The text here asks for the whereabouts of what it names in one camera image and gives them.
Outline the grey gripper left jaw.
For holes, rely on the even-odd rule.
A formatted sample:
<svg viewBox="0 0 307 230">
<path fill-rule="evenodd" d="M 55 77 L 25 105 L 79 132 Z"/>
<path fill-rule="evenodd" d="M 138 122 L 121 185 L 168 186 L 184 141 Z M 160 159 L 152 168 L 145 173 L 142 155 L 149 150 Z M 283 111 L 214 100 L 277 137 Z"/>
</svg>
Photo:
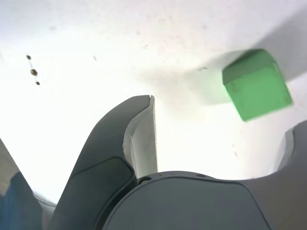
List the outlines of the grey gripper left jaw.
<svg viewBox="0 0 307 230">
<path fill-rule="evenodd" d="M 94 126 L 53 212 L 51 230 L 100 230 L 117 203 L 158 171 L 154 97 L 131 97 Z"/>
</svg>

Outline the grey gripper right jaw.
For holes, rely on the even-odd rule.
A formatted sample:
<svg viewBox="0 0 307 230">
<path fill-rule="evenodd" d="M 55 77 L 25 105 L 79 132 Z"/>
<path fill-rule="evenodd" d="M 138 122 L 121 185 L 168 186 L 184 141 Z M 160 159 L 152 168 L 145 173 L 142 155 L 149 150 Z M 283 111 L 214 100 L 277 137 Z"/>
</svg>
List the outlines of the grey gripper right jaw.
<svg viewBox="0 0 307 230">
<path fill-rule="evenodd" d="M 158 177 L 129 192 L 105 230 L 304 230 L 307 227 L 307 124 L 287 132 L 288 162 L 256 179 Z"/>
</svg>

